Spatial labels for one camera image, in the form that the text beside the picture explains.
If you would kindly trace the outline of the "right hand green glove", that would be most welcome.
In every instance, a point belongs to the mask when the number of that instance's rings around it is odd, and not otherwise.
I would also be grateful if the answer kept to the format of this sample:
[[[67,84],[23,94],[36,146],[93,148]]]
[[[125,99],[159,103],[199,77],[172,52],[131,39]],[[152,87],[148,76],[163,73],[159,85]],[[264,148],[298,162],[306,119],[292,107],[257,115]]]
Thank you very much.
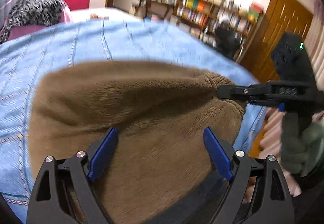
[[[282,119],[281,164],[291,174],[308,175],[323,161],[323,123],[300,129],[298,114],[286,113]]]

